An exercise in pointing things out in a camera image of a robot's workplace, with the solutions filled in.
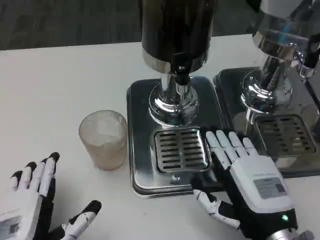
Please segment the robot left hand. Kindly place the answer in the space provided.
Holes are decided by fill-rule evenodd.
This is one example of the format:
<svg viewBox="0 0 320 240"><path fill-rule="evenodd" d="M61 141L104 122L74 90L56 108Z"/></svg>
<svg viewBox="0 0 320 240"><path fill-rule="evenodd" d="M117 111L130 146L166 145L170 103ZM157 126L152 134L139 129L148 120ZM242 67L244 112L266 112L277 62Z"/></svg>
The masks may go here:
<svg viewBox="0 0 320 240"><path fill-rule="evenodd" d="M96 218L102 204L92 200L68 222L50 229L59 158L60 154L53 152L11 176L9 191L0 197L2 240L76 240Z"/></svg>

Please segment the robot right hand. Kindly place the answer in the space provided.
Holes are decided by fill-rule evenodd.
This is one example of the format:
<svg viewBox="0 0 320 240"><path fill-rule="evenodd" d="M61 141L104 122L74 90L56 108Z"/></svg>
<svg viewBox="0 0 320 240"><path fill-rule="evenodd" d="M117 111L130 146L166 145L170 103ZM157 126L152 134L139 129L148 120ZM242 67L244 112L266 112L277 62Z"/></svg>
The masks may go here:
<svg viewBox="0 0 320 240"><path fill-rule="evenodd" d="M218 199L193 177L193 194L207 214L250 240L298 239L294 204L274 161L234 131L202 127L200 136L209 149L212 175L230 199Z"/></svg>

